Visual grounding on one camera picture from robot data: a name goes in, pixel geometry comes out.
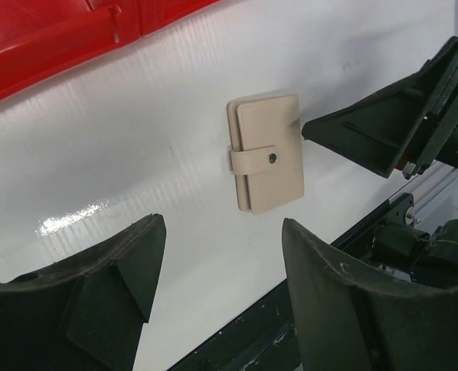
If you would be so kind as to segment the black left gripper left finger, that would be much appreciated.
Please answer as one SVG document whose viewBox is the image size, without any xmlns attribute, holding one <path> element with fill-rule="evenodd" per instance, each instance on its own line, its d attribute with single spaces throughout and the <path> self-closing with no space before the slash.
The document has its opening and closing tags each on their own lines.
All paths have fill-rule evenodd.
<svg viewBox="0 0 458 371">
<path fill-rule="evenodd" d="M 0 370 L 130 370 L 166 243 L 159 214 L 0 282 Z"/>
</svg>

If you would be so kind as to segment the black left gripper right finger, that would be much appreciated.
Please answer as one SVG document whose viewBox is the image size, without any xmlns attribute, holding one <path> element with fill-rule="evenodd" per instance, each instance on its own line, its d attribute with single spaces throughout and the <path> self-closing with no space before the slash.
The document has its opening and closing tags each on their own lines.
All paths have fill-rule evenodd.
<svg viewBox="0 0 458 371">
<path fill-rule="evenodd" d="M 458 370 L 458 262 L 426 284 L 391 276 L 292 219 L 282 250 L 306 370 Z"/>
</svg>

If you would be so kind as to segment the beige leather card holder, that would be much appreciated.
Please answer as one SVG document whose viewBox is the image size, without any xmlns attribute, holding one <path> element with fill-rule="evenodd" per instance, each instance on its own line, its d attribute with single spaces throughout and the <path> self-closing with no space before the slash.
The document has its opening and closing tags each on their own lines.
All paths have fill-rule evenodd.
<svg viewBox="0 0 458 371">
<path fill-rule="evenodd" d="M 227 104 L 238 207 L 255 215 L 304 196 L 299 97 Z"/>
</svg>

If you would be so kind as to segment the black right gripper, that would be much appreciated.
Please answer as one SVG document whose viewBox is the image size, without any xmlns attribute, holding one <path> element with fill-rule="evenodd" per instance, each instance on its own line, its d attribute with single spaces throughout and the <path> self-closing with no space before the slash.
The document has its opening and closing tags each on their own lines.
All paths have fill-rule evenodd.
<svg viewBox="0 0 458 371">
<path fill-rule="evenodd" d="M 306 122 L 302 136 L 385 178 L 434 161 L 458 169 L 458 36 L 419 72 Z"/>
</svg>

